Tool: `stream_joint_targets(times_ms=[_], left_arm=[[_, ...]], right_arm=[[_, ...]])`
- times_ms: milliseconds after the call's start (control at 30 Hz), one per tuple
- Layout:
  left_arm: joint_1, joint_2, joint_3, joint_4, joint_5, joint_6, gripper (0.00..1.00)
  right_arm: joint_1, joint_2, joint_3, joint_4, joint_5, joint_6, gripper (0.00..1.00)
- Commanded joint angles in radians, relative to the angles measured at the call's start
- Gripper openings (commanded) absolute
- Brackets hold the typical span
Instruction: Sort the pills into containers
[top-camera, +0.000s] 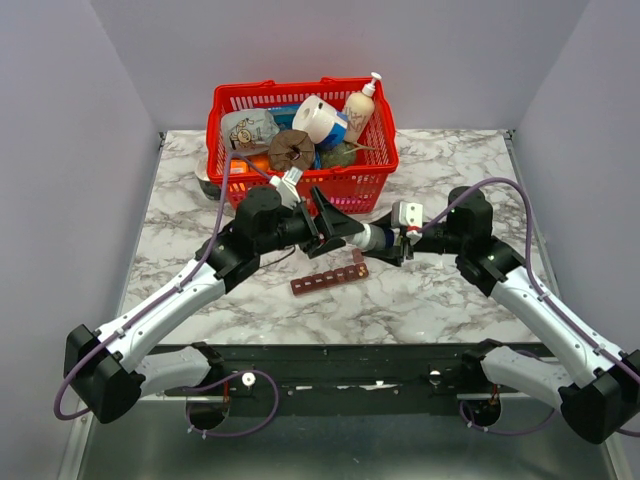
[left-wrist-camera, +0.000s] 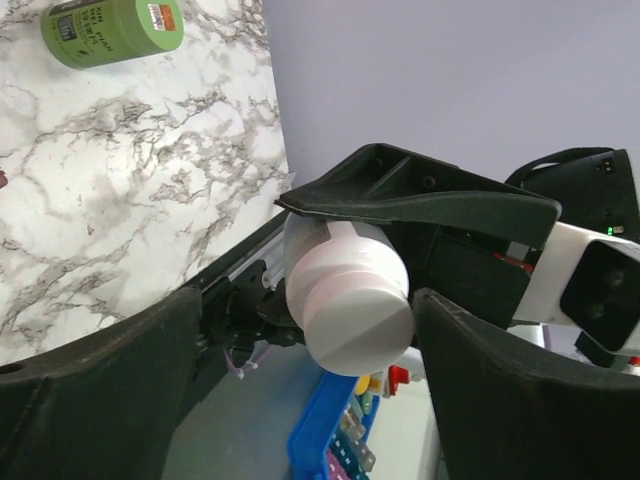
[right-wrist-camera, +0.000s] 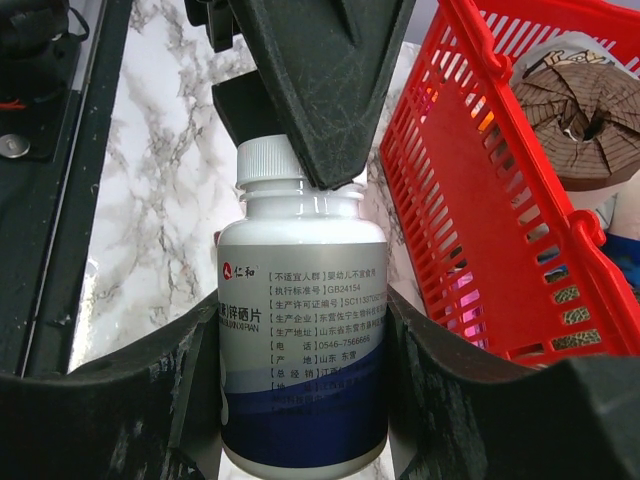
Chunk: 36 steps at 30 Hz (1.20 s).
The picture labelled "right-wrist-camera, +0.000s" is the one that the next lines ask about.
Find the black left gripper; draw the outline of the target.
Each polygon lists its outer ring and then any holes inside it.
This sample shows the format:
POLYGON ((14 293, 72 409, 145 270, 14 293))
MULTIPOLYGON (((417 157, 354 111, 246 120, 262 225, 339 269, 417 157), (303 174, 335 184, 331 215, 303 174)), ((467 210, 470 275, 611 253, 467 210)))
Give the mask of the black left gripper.
POLYGON ((287 135, 313 186, 337 189, 364 168, 411 1, 185 0, 215 53, 244 37, 257 69, 214 84, 236 147, 287 135))

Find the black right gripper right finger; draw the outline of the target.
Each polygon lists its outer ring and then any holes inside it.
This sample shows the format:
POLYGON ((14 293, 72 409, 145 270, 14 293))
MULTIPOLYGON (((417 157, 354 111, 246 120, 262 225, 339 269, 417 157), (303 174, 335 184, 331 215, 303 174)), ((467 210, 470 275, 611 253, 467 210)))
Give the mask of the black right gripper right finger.
POLYGON ((635 479, 639 361, 573 357, 542 370, 387 309, 389 432, 400 479, 635 479))

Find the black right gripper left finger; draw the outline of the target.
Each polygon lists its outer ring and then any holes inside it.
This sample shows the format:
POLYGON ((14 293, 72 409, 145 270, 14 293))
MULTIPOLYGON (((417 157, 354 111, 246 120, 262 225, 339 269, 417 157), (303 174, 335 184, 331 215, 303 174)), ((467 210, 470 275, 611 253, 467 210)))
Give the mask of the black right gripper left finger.
POLYGON ((67 375, 2 375, 2 478, 217 478, 218 306, 67 375))

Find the white bottle cap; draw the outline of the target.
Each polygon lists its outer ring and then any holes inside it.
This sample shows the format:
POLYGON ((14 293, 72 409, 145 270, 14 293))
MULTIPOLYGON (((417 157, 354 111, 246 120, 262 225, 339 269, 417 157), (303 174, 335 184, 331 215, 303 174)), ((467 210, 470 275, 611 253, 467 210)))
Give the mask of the white bottle cap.
POLYGON ((260 137, 238 146, 236 186, 247 195, 330 192, 312 185, 286 135, 260 137))

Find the white pill bottle blue label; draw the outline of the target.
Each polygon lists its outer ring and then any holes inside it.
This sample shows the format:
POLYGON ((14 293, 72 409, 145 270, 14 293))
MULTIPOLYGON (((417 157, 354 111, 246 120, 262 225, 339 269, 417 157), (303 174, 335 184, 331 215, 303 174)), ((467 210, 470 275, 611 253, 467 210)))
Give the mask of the white pill bottle blue label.
POLYGON ((241 191, 219 236, 222 444, 258 478, 340 479, 385 446, 387 242, 366 185, 241 191))

